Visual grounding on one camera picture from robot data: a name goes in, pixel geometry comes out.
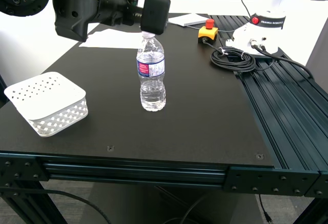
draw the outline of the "water bottle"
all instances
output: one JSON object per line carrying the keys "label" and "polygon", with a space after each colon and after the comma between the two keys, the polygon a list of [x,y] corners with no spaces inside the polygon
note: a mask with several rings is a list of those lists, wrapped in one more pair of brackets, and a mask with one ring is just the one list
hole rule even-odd
{"label": "water bottle", "polygon": [[164,49],[155,34],[142,32],[142,36],[137,54],[141,104],[147,111],[158,111],[166,104]]}

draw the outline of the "white wall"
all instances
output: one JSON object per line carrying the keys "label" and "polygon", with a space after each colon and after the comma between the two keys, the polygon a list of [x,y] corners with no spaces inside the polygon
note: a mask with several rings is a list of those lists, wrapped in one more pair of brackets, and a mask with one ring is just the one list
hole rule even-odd
{"label": "white wall", "polygon": [[[251,13],[258,0],[244,0]],[[328,17],[328,3],[292,0],[279,43],[294,60],[306,64]],[[171,0],[172,13],[246,15],[240,0]],[[7,85],[42,73],[76,42],[56,35],[51,0],[39,14],[12,17],[0,14],[0,74]],[[96,25],[90,25],[89,31]]]}

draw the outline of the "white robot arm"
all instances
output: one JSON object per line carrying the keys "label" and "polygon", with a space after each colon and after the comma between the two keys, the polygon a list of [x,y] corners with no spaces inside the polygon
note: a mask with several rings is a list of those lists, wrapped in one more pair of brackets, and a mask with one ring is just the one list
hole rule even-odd
{"label": "white robot arm", "polygon": [[278,50],[277,42],[285,20],[285,4],[289,0],[260,0],[258,11],[250,22],[238,28],[226,46],[235,47],[249,54],[259,55],[252,45],[264,45],[269,53]]}

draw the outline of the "bottle label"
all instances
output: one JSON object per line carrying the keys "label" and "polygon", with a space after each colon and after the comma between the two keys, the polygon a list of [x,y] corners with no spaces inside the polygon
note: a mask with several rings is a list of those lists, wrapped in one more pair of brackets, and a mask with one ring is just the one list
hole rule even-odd
{"label": "bottle label", "polygon": [[165,72],[165,60],[155,64],[144,64],[137,60],[138,72],[142,76],[155,77]]}

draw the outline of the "white plastic basket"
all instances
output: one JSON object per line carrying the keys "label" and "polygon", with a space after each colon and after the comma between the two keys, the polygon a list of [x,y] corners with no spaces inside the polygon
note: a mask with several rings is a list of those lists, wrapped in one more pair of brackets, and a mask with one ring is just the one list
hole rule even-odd
{"label": "white plastic basket", "polygon": [[86,92],[56,72],[9,86],[5,95],[42,137],[52,136],[88,114]]}

